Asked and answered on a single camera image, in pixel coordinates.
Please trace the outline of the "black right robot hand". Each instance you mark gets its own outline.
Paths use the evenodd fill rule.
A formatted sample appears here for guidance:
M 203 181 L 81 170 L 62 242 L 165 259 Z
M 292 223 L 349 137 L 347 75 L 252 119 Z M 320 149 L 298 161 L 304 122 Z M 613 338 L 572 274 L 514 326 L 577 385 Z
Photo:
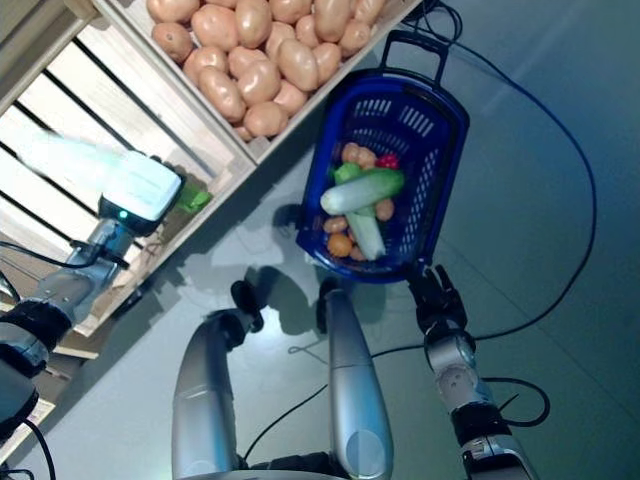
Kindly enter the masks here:
M 461 296 L 442 265 L 417 264 L 407 272 L 407 281 L 417 324 L 424 334 L 439 323 L 465 329 L 468 319 Z

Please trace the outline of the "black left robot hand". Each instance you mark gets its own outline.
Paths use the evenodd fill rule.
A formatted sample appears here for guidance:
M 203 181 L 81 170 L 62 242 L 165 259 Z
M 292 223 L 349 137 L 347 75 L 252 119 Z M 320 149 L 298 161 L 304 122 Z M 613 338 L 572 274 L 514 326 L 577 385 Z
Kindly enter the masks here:
M 176 204 L 184 181 L 156 157 L 129 151 L 99 187 L 98 216 L 119 222 L 135 237 L 149 237 Z

